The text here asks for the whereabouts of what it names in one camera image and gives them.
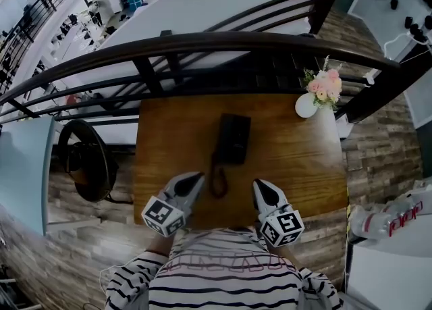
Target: cable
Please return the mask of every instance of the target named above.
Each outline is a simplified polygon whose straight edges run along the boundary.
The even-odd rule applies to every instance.
[[[216,153],[213,153],[211,156],[211,164],[210,164],[209,191],[213,195],[213,197],[215,197],[216,199],[221,199],[228,192],[228,182],[222,167],[220,167],[217,170],[217,174],[215,174],[216,167],[217,167]],[[220,180],[220,186],[221,186],[220,191],[216,190],[216,186],[215,186],[216,177],[218,177]]]
[[[105,268],[105,269],[102,269],[101,270],[101,272],[99,273],[99,286],[101,287],[101,290],[102,290],[102,292],[103,292],[103,294],[106,296],[107,295],[107,293],[105,292],[105,290],[103,289],[103,287],[102,287],[102,273],[105,271],[105,270],[110,270],[111,268],[114,268],[114,267],[118,267],[118,268],[121,268],[121,267],[125,267],[125,266],[127,266],[129,263],[131,263],[133,260],[135,260],[136,259],[136,257],[134,257],[133,259],[131,259],[129,262],[126,262],[125,264],[123,264],[123,265],[112,265],[111,267],[108,267],[108,268]]]
[[[415,55],[414,57],[412,57],[412,58],[410,58],[410,59],[407,59],[407,60],[401,61],[400,64],[402,64],[402,63],[406,63],[408,60],[411,60],[411,59],[417,58],[417,57],[419,57],[420,55],[423,55],[423,54],[425,54],[425,53],[427,53],[427,52],[431,52],[431,53],[432,53],[431,48],[430,48],[430,47],[428,47],[428,48],[429,48],[429,49],[428,49],[427,51],[424,51],[423,53],[420,53],[420,54],[418,54],[418,55]]]
[[[387,56],[387,46],[390,45],[391,43],[395,43],[395,42],[396,42],[397,40],[399,40],[402,36],[407,36],[407,37],[409,37],[411,40],[413,40],[414,42],[418,43],[419,45],[423,45],[423,46],[425,46],[425,45],[428,45],[428,44],[429,44],[429,40],[427,40],[427,41],[421,43],[420,41],[417,41],[415,38],[413,38],[413,37],[411,36],[411,33],[410,33],[410,32],[405,32],[405,33],[399,34],[396,38],[394,38],[394,39],[391,40],[391,41],[387,41],[387,42],[384,44],[384,57],[386,57],[386,58],[388,57],[388,56]]]

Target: handrail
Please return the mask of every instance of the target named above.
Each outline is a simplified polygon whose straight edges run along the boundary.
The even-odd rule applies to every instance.
[[[230,18],[227,18],[226,20],[218,22],[214,26],[211,26],[210,28],[203,30],[203,32],[214,32],[220,28],[223,28],[224,26],[227,26],[228,24],[231,24],[231,23],[234,23],[235,21],[241,20],[242,18],[245,18],[246,16],[249,16],[251,14],[255,14],[258,11],[267,9],[269,7],[273,7],[273,6],[278,5],[280,3],[285,3],[286,1],[289,1],[289,0],[270,0],[270,1],[267,1],[267,2],[262,3],[260,5],[251,7],[250,9],[244,10],[244,11],[242,11],[242,12],[240,12],[240,13],[238,13],[238,14],[230,17]],[[314,2],[315,2],[315,0],[313,0],[313,2],[312,2],[312,0],[310,0],[309,3],[306,4],[305,6],[312,5]],[[297,6],[294,5],[295,8],[304,7],[304,3],[301,3],[301,5],[300,4],[296,4],[296,5]],[[255,23],[258,23],[258,22],[261,22],[262,20],[266,20],[266,19],[273,17],[271,14],[274,14],[274,13],[271,12],[270,14],[266,14],[264,16],[261,16],[260,20],[257,20]],[[238,27],[235,27],[235,28],[231,29],[230,31],[239,31],[239,30],[241,30],[241,29],[239,29]],[[187,58],[187,56],[189,56],[189,55],[190,54],[183,55],[183,56],[179,57],[179,60],[183,60],[183,59]],[[160,57],[159,59],[156,59],[153,62],[153,66],[159,65],[164,60],[165,60],[164,57]],[[163,66],[159,71],[166,70],[167,68],[168,68],[168,66]]]
[[[216,31],[216,30],[218,30],[220,28],[223,28],[224,26],[227,26],[228,24],[231,24],[231,23],[233,23],[233,22],[235,22],[237,20],[240,20],[240,19],[242,19],[242,18],[244,18],[246,16],[254,14],[254,13],[256,13],[258,11],[261,11],[263,9],[267,9],[268,7],[272,7],[274,5],[277,5],[277,4],[280,4],[280,3],[284,3],[286,1],[289,1],[289,0],[271,0],[271,1],[268,1],[266,3],[254,6],[254,7],[250,8],[250,9],[242,11],[239,14],[234,15],[234,16],[232,16],[232,17],[230,17],[230,18],[228,18],[228,19],[226,19],[224,21],[221,21],[220,23],[217,23],[216,25],[214,25],[214,26],[212,26],[212,27],[210,27],[210,28],[208,28],[208,29],[206,29],[204,31],[205,32]],[[331,6],[333,5],[334,1],[335,0],[313,0],[313,3],[309,4],[309,5],[312,5],[312,8],[310,9],[310,11],[308,11],[306,13],[303,13],[303,14],[300,14],[300,15],[297,15],[297,18],[296,18],[296,16],[292,16],[292,17],[286,18],[286,19],[284,19],[282,21],[274,22],[274,23],[272,23],[272,24],[270,24],[268,26],[260,27],[258,29],[253,30],[253,31],[266,31],[268,29],[275,28],[276,26],[280,26],[282,24],[287,24],[287,23],[293,22],[294,20],[297,20],[297,19],[300,19],[300,18],[310,17],[311,18],[310,19],[311,20],[311,22],[310,22],[310,32],[312,34],[317,34],[318,31],[320,30],[322,24],[324,23],[324,20],[327,17],[327,14],[328,14]],[[316,3],[316,2],[319,3],[319,8],[315,7],[314,3]],[[297,4],[296,8],[300,8],[300,7],[304,7],[304,3]],[[281,9],[281,10],[279,10],[279,12],[280,13],[285,13],[287,11],[284,11],[284,9]],[[271,12],[271,13],[266,14],[266,15],[260,17],[260,18],[256,18],[254,21],[250,21],[250,22],[242,24],[241,26],[237,26],[235,28],[232,28],[232,29],[230,29],[230,31],[239,31],[239,30],[242,30],[242,29],[244,29],[244,28],[246,28],[246,27],[248,27],[250,25],[256,24],[258,22],[262,22],[263,20],[267,20],[267,19],[273,17],[274,15],[275,15],[275,13]],[[196,56],[194,59],[190,59],[185,64],[180,64],[180,66],[182,66],[183,68],[185,68],[186,66],[189,66],[189,65],[195,63],[198,60],[201,60],[202,58],[208,56],[209,54],[210,53],[200,54],[200,55]],[[181,55],[181,56],[178,57],[178,60],[180,61],[180,60],[186,59],[190,55],[191,54]],[[164,60],[165,60],[164,57],[160,57],[159,59],[156,59],[156,61],[153,62],[153,66],[159,65]],[[165,64],[160,69],[158,69],[158,72],[165,71],[168,68],[169,68],[169,64]]]
[[[338,43],[302,36],[261,32],[199,32],[148,38],[120,44],[82,55],[30,78],[0,97],[0,105],[34,88],[83,71],[124,61],[141,61],[154,57],[186,52],[205,51],[268,51],[296,52],[349,61],[379,70],[397,71],[400,64],[381,56],[372,56]]]

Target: white desk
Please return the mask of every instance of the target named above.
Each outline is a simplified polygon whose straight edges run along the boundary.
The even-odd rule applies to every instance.
[[[66,52],[68,51],[70,44],[75,39],[77,34],[81,31],[81,25],[77,24],[70,28],[69,32],[67,32],[66,36],[61,40],[60,47],[55,51],[54,57],[62,62]]]
[[[55,131],[61,127],[52,117],[41,117],[4,124],[0,135],[0,204],[43,236],[101,223],[99,218],[48,223],[49,165]]]

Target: striped shirt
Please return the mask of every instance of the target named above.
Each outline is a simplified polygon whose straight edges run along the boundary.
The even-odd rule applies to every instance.
[[[113,273],[107,310],[339,309],[324,274],[268,252],[256,231],[188,232],[169,257],[146,251]]]

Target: pink flower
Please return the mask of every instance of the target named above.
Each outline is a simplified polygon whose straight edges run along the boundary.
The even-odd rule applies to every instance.
[[[329,74],[330,81],[335,82],[339,78],[339,72],[335,69],[330,69],[327,71]]]
[[[338,92],[340,93],[342,91],[342,81],[340,78],[336,78],[333,82],[333,86],[334,89],[338,90]]]
[[[326,91],[325,89],[320,88],[320,89],[317,91],[317,98],[318,98],[319,100],[321,100],[321,101],[326,100],[326,98],[327,98],[327,91]]]
[[[308,91],[310,93],[316,93],[319,89],[319,82],[317,80],[311,80],[308,84]]]
[[[339,90],[336,89],[329,89],[327,91],[327,96],[332,100],[333,102],[337,102],[339,100]]]

